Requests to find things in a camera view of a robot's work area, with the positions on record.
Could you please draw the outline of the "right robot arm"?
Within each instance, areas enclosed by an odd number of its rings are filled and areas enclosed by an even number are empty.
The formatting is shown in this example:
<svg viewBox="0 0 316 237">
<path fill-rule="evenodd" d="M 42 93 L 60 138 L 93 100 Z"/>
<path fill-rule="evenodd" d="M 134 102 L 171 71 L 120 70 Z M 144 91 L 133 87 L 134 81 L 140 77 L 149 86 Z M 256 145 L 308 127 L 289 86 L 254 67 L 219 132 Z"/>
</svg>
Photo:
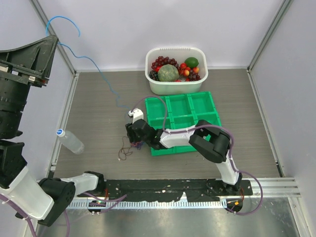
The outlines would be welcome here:
<svg viewBox="0 0 316 237">
<path fill-rule="evenodd" d="M 242 174 L 232 157 L 233 135 L 221 126 L 199 120 L 196 125 L 182 129 L 154 129 L 143 119 L 125 125 L 132 143 L 145 142 L 154 150 L 192 146 L 205 159 L 216 164 L 225 193 L 234 195 L 241 189 Z"/>
</svg>

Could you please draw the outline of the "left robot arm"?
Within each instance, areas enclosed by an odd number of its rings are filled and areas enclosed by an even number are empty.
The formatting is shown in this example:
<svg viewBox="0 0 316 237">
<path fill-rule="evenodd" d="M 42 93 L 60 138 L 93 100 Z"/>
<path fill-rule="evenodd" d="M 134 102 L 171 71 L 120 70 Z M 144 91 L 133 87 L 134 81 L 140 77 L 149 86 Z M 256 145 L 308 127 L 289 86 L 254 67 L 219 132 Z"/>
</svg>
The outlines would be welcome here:
<svg viewBox="0 0 316 237">
<path fill-rule="evenodd" d="M 82 175 L 37 181 L 22 153 L 23 142 L 13 142 L 19 130 L 30 88 L 46 86 L 58 37 L 47 36 L 33 43 L 0 53 L 0 198 L 16 209 L 16 217 L 51 226 L 74 197 L 105 191 L 104 176 L 87 171 Z"/>
</svg>

